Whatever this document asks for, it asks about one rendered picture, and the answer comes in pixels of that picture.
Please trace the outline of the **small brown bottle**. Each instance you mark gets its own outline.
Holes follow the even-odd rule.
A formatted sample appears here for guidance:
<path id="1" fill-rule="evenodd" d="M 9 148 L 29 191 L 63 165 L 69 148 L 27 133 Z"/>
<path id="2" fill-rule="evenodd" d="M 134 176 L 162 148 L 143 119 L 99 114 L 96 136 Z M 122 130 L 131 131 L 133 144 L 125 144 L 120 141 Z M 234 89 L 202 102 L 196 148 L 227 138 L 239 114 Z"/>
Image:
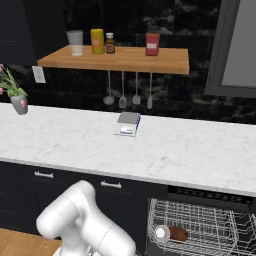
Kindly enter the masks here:
<path id="1" fill-rule="evenodd" d="M 111 32 L 108 32 L 106 34 L 106 53 L 107 54 L 114 54 L 115 53 L 115 41 L 114 41 L 114 34 Z"/>

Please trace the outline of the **white wall outlet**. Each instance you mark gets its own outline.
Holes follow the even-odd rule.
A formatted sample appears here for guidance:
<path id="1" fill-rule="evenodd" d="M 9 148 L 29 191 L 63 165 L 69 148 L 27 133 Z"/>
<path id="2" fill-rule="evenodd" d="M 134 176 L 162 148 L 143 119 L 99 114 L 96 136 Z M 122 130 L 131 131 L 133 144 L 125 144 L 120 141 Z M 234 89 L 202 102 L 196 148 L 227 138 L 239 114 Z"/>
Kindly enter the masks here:
<path id="1" fill-rule="evenodd" d="M 36 83 L 46 83 L 43 68 L 40 66 L 32 67 L 34 79 Z"/>

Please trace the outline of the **dark drawer front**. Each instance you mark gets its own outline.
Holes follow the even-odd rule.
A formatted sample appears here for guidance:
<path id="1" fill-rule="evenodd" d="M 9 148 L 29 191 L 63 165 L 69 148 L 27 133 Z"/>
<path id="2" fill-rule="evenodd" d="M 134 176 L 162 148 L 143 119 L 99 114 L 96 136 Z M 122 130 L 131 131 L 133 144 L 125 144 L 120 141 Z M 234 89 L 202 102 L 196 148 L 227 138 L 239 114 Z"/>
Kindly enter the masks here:
<path id="1" fill-rule="evenodd" d="M 145 253 L 147 199 L 142 183 L 122 178 L 82 174 L 81 179 L 91 183 L 96 190 L 100 210 L 122 227 L 135 241 L 137 250 Z M 122 185 L 122 189 L 102 187 L 101 181 Z"/>
<path id="2" fill-rule="evenodd" d="M 36 177 L 53 173 L 54 179 Z M 78 181 L 71 171 L 0 161 L 0 228 L 38 235 L 39 214 Z"/>

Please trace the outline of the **wooden wall shelf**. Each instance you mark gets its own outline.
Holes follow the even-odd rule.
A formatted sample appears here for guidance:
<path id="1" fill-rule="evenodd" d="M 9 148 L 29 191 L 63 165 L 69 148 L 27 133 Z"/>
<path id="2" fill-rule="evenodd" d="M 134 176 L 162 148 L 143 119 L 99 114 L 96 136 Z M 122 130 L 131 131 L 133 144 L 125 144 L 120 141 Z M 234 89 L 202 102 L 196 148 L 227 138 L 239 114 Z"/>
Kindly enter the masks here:
<path id="1" fill-rule="evenodd" d="M 146 56 L 144 47 L 115 48 L 114 54 L 93 54 L 90 46 L 84 46 L 82 56 L 72 56 L 65 46 L 38 60 L 41 67 L 110 70 L 125 72 L 163 73 L 188 75 L 187 49 L 160 48 L 157 56 Z"/>

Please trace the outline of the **grey framed window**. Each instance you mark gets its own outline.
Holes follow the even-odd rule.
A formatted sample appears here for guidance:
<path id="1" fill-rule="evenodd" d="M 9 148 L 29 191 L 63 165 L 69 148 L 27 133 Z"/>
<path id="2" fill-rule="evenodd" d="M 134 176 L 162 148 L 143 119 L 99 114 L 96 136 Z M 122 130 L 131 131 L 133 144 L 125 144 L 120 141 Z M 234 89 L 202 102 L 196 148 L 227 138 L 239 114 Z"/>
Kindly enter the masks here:
<path id="1" fill-rule="evenodd" d="M 256 0 L 222 0 L 205 94 L 256 99 Z"/>

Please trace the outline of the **grey kitchen scale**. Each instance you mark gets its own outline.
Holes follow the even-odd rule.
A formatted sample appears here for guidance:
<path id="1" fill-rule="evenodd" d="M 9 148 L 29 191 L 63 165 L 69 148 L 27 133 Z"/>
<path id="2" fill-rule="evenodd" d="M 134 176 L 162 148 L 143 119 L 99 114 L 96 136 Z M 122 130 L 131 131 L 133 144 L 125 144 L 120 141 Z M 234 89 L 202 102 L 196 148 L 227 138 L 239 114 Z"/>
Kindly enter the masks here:
<path id="1" fill-rule="evenodd" d="M 122 112 L 117 120 L 116 135 L 135 137 L 141 115 L 134 112 Z"/>

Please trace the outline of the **clear glass jar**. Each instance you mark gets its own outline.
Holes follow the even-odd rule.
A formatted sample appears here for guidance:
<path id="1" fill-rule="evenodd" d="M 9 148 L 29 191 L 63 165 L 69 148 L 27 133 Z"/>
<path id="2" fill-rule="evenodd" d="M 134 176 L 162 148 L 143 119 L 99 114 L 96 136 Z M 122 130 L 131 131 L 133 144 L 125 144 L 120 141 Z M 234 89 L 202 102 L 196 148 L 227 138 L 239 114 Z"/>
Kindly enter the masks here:
<path id="1" fill-rule="evenodd" d="M 73 56 L 82 56 L 83 51 L 83 31 L 70 30 L 67 31 L 67 38 Z"/>

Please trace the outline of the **red jar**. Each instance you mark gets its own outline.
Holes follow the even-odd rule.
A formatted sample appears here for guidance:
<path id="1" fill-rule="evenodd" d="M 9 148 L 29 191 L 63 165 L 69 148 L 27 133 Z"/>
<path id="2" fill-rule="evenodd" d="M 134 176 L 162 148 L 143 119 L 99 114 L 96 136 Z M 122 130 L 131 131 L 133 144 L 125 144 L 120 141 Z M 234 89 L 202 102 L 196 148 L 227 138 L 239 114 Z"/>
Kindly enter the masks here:
<path id="1" fill-rule="evenodd" d="M 157 26 L 149 26 L 146 33 L 146 55 L 157 56 L 159 53 L 160 34 Z"/>

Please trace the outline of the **hanging metal turner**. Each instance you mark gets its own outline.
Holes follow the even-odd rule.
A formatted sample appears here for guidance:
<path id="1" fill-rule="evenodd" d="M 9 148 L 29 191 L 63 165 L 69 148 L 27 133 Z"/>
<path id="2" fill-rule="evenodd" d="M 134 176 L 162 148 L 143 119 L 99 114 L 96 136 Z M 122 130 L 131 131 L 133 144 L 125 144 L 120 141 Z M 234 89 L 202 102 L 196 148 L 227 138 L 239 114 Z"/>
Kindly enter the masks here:
<path id="1" fill-rule="evenodd" d="M 141 97 L 138 95 L 138 79 L 135 79 L 135 95 L 132 98 L 132 103 L 134 105 L 139 105 L 141 103 Z"/>

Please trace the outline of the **hanging metal slotted spatula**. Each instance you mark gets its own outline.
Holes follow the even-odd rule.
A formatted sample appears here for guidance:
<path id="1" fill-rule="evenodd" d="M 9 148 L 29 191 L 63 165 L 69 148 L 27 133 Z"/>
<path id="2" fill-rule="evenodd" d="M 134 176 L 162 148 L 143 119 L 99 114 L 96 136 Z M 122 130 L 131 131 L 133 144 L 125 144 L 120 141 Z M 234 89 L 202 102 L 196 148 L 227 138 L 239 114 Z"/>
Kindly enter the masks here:
<path id="1" fill-rule="evenodd" d="M 126 97 L 125 97 L 125 89 L 124 89 L 124 71 L 122 71 L 122 96 L 119 99 L 119 108 L 126 108 Z"/>

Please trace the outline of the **hanging metal ladle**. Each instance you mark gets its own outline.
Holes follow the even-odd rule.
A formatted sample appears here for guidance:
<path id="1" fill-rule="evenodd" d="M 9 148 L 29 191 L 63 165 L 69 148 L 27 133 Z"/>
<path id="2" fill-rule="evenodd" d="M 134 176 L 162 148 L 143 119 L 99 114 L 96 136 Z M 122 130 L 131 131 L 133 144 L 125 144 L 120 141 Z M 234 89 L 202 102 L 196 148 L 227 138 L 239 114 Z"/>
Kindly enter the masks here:
<path id="1" fill-rule="evenodd" d="M 111 80 L 108 80 L 108 89 L 111 89 Z M 115 98 L 112 96 L 112 93 L 109 93 L 108 96 L 105 96 L 103 98 L 103 102 L 106 104 L 106 105 L 112 105 L 115 101 Z"/>

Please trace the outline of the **dark upper cabinet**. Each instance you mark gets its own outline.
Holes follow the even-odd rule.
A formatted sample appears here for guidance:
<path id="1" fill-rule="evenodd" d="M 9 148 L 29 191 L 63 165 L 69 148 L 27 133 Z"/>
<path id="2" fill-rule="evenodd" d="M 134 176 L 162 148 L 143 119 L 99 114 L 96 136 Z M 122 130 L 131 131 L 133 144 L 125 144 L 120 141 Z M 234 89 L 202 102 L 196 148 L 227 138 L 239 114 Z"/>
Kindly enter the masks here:
<path id="1" fill-rule="evenodd" d="M 67 44 L 62 0 L 0 0 L 0 64 L 34 66 Z"/>

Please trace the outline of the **yellow canister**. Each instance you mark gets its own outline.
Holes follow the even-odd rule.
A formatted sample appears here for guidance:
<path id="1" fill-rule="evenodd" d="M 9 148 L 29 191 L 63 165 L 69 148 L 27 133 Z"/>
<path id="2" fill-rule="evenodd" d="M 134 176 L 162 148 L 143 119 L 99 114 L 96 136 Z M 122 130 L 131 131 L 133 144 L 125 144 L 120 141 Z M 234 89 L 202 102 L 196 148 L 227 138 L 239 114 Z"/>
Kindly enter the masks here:
<path id="1" fill-rule="evenodd" d="M 92 29 L 91 35 L 91 46 L 93 54 L 103 54 L 105 52 L 104 47 L 104 32 L 102 29 Z"/>

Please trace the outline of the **potted tulip plant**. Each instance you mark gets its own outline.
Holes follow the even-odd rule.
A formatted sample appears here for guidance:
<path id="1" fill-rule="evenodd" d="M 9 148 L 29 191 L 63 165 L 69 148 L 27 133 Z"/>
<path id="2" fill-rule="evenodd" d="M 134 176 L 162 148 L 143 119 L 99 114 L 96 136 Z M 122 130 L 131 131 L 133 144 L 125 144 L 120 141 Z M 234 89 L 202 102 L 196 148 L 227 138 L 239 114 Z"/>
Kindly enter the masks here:
<path id="1" fill-rule="evenodd" d="M 19 115 L 28 112 L 28 94 L 18 85 L 8 67 L 0 64 L 0 95 L 4 92 Z"/>

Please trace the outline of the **brown cup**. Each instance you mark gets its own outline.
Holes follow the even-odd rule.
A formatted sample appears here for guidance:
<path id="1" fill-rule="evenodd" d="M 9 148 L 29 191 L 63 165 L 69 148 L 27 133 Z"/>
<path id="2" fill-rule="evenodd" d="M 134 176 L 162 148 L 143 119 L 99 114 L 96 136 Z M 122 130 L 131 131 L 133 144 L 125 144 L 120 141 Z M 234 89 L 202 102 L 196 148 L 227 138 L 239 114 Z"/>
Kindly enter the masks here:
<path id="1" fill-rule="evenodd" d="M 162 241 L 167 241 L 168 239 L 185 241 L 188 238 L 188 232 L 180 227 L 160 225 L 155 229 L 155 236 Z"/>

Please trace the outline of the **black dishwasher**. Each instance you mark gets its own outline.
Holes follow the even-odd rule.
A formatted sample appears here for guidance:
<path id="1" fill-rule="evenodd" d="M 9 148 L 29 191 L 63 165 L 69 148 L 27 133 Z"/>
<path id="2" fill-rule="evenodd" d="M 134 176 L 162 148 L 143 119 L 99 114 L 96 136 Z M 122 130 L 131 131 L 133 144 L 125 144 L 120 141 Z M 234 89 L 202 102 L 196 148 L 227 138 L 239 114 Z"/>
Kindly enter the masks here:
<path id="1" fill-rule="evenodd" d="M 249 196 L 169 186 L 165 194 L 152 199 L 213 207 L 256 215 L 256 198 Z"/>

